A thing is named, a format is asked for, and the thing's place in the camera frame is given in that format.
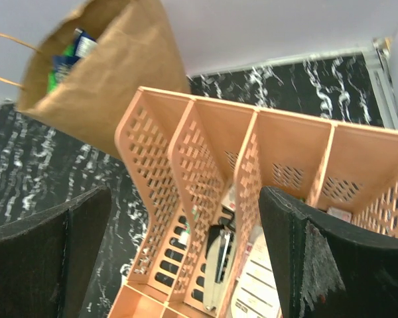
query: orange plastic organizer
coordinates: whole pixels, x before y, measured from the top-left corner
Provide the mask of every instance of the orange plastic organizer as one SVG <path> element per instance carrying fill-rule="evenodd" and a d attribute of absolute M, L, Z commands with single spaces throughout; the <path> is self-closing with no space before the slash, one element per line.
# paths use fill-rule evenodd
<path fill-rule="evenodd" d="M 149 226 L 110 318 L 225 317 L 263 186 L 345 209 L 353 224 L 398 237 L 398 131 L 141 87 L 115 143 Z M 231 184 L 237 250 L 225 297 L 206 311 L 204 245 L 225 216 Z M 187 248 L 178 243 L 185 220 Z"/>

